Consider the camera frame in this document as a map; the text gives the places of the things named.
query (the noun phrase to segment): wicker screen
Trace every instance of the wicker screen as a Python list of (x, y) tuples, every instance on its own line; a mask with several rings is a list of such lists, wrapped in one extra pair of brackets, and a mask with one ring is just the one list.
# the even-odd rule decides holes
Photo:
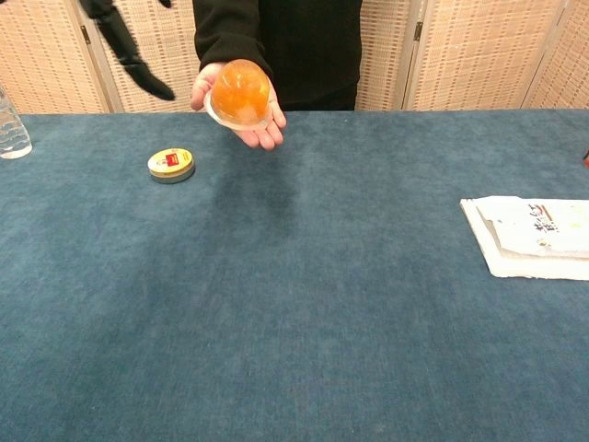
[(561, 0), (430, 0), (408, 109), (509, 109)]
[(589, 108), (589, 0), (572, 9), (532, 92), (530, 107)]
[(149, 69), (176, 94), (175, 101), (164, 101), (144, 92), (102, 40), (123, 109), (127, 112), (189, 111), (192, 83), (199, 66), (194, 50), (192, 1), (172, 0), (171, 9), (165, 9), (156, 0), (117, 0), (116, 6)]
[(356, 109), (390, 110), (398, 81), (410, 0), (364, 0), (362, 64)]
[(69, 0), (0, 5), (0, 83), (22, 113), (108, 111)]

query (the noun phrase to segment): clear bottle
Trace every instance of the clear bottle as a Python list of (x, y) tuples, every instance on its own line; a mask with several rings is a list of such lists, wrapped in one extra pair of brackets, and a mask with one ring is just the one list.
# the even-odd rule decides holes
[(10, 98), (0, 86), (0, 158), (24, 157), (32, 150), (29, 133)]

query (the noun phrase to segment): jelly cup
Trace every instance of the jelly cup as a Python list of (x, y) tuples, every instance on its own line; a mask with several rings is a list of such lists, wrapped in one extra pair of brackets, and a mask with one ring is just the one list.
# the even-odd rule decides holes
[(204, 97), (215, 121), (236, 131), (265, 129), (270, 122), (270, 80), (249, 60), (227, 63)]

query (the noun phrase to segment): paper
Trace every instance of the paper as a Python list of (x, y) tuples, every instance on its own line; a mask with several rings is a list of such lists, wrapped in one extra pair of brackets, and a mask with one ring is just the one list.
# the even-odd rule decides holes
[(589, 281), (589, 201), (461, 200), (491, 273)]

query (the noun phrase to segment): hand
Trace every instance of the hand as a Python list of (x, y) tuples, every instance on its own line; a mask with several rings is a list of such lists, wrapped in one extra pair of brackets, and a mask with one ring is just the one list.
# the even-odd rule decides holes
[[(191, 107), (195, 111), (200, 111), (203, 106), (204, 96), (213, 87), (214, 80), (217, 78), (219, 71), (225, 63), (207, 64), (196, 76), (192, 86)], [(276, 91), (270, 83), (270, 123), (266, 129), (260, 131), (233, 131), (249, 147), (258, 147), (259, 145), (266, 150), (273, 150), (277, 145), (283, 142), (281, 129), (286, 127), (286, 117), (280, 109)]]

